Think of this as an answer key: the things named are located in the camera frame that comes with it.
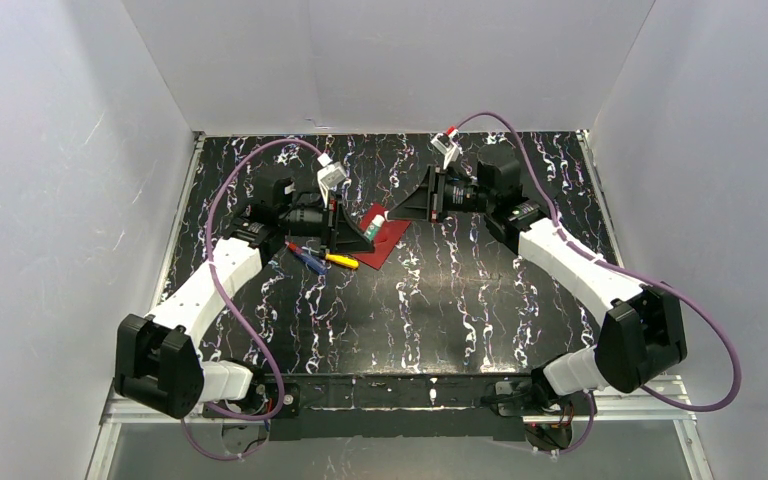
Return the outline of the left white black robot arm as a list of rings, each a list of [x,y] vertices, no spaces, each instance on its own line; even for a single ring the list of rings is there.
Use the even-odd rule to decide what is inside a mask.
[[[289,171],[257,176],[205,261],[169,298],[144,316],[130,314],[116,337],[117,394],[175,419],[197,405],[241,401],[255,387],[252,364],[201,360],[197,348],[231,298],[285,247],[288,236],[316,237],[324,253],[371,253],[374,246],[345,212],[345,173],[318,174],[314,199],[302,201]]]

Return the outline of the red envelope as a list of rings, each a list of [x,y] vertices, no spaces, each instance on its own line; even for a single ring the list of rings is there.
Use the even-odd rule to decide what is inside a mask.
[[[376,215],[383,216],[385,212],[386,209],[383,205],[373,203],[360,219],[359,227],[365,231]],[[409,226],[410,221],[407,220],[385,220],[374,239],[375,250],[372,253],[357,253],[354,254],[354,257],[360,263],[380,270]]]

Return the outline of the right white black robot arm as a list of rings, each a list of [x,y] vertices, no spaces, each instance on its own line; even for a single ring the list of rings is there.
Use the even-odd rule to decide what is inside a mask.
[[[474,182],[454,166],[431,166],[385,217],[441,222],[457,212],[482,214],[496,241],[547,272],[599,325],[594,345],[532,371],[547,397],[606,387],[631,393],[686,358],[678,298],[598,265],[594,253],[552,223],[545,204],[528,196],[517,159],[479,162]]]

